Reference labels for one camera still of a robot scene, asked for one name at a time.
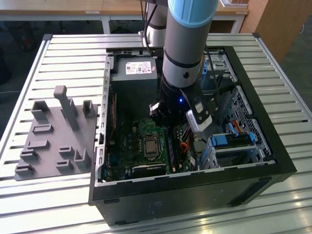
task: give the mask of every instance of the motherboard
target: motherboard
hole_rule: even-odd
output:
[[[182,133],[182,127],[175,129],[178,142]],[[189,170],[189,160],[186,157],[179,155],[176,159],[177,167],[172,164],[164,129],[156,126],[149,118],[121,122],[116,138],[109,151],[108,181],[159,176]]]

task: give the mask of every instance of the screw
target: screw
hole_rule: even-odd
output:
[[[183,77],[187,79],[189,77],[189,73],[188,72],[183,73]]]

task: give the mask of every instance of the table leg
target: table leg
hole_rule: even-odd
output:
[[[238,15],[236,16],[236,20],[233,24],[231,33],[239,33],[240,28],[242,27],[243,21],[244,21],[245,15]]]
[[[110,30],[110,27],[109,27],[109,20],[110,20],[109,16],[101,16],[101,21],[102,21],[104,34],[110,34],[111,33],[111,30]]]

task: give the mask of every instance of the aluminum extrusion table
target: aluminum extrusion table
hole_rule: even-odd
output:
[[[125,226],[109,227],[88,206],[90,174],[16,182],[14,169],[27,138],[34,100],[48,106],[56,85],[75,103],[100,108],[106,48],[139,47],[137,35],[62,35],[41,43],[0,142],[0,232],[61,233],[305,233],[312,226],[312,114],[261,39],[213,34],[211,46],[233,46],[286,146],[298,173],[251,203]]]

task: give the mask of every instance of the power supply label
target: power supply label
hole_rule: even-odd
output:
[[[126,64],[126,75],[152,73],[151,62],[128,62]]]

